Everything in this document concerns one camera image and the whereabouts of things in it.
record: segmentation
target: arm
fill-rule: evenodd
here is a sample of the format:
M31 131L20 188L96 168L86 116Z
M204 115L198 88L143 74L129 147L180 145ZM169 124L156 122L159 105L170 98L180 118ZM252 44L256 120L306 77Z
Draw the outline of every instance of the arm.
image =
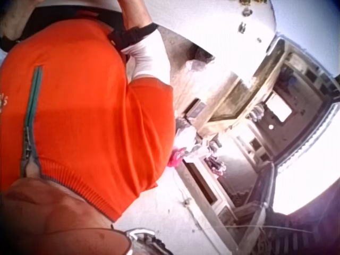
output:
M118 0L126 30L145 27L152 19L143 0ZM141 42L122 50L135 59L132 79L152 77L170 84L170 62L159 31L145 37Z
M28 19L38 4L44 0L12 0L0 20L0 37L14 41L21 37Z
M143 28L152 23L152 19L143 0L118 0L122 8L126 30L133 27Z

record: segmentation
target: window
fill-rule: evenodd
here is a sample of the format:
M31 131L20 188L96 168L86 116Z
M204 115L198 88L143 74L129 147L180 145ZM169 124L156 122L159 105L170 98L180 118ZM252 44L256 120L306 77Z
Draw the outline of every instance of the window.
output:
M321 78L324 80L325 83L329 83L330 82L330 79L329 79L329 77L327 76L326 73L323 73L321 75Z
M327 89L327 87L324 84L321 85L320 91L321 91L321 93L323 95L327 95L328 94L328 89Z
M317 80L317 76L312 71L310 71L309 69L307 69L307 71L306 71L306 76L313 83Z
M260 158L263 162L270 161L270 158L269 158L268 154L266 154L266 153L263 154Z
M283 123L293 112L289 105L277 94L272 93L266 102L268 108Z
M256 138L254 138L254 139L250 142L250 145L251 145L251 147L254 148L255 151L259 150L259 149L262 147L262 145L259 143L259 141L258 141Z

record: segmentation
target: sweater sleeve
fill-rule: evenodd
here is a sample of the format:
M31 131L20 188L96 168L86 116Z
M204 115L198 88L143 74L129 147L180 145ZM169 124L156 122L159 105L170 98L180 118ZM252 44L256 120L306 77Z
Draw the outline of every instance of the sweater sleeve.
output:
M152 122L162 147L161 161L165 168L175 137L173 88L156 78L139 78L130 83L129 89Z

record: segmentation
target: sky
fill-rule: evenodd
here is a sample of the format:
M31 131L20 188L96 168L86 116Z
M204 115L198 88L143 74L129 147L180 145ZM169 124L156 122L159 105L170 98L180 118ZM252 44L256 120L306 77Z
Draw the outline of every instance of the sky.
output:
M340 112L316 143L278 175L273 209L291 214L340 178Z

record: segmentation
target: person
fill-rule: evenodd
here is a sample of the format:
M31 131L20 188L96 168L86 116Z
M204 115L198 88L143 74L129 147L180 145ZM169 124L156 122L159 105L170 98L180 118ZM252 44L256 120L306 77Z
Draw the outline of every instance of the person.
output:
M12 1L0 36L19 37L23 10L40 2ZM118 2L127 31L152 25L142 0ZM158 30L121 51L112 34L95 19L60 21L1 66L1 223L19 252L131 254L112 223L167 165L173 89ZM135 59L129 84L125 55Z

